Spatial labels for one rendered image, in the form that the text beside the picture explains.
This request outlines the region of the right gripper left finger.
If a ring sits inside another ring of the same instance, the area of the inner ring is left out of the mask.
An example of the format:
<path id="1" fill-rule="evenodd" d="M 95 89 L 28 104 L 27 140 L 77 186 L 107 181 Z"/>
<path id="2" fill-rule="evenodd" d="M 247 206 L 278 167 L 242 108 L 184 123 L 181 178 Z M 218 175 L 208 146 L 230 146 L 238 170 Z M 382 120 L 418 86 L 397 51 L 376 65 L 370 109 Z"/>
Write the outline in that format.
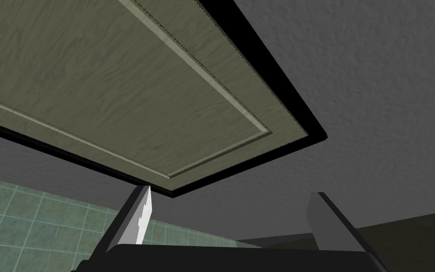
<path id="1" fill-rule="evenodd" d="M 97 252 L 108 252 L 119 244 L 140 245 L 145 236 L 151 213 L 150 187 L 137 186 L 97 244 Z"/>

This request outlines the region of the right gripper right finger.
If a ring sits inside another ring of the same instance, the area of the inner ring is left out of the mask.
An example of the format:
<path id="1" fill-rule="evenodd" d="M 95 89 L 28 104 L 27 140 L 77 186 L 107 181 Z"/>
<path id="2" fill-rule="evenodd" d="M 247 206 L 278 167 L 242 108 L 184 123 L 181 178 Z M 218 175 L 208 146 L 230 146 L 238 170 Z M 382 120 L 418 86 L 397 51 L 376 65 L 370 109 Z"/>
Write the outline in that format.
<path id="1" fill-rule="evenodd" d="M 311 193 L 306 218 L 320 250 L 367 251 L 355 228 L 325 193 Z"/>

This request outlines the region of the olive wooden door leaf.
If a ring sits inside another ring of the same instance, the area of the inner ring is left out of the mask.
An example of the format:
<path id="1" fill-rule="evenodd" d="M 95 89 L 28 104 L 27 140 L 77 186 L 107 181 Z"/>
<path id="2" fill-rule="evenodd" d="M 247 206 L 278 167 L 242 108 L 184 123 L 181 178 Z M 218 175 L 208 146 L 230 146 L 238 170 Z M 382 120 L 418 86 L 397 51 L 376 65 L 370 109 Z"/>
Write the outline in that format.
<path id="1" fill-rule="evenodd" d="M 197 0 L 0 0 L 0 127 L 169 191 L 307 136 Z"/>

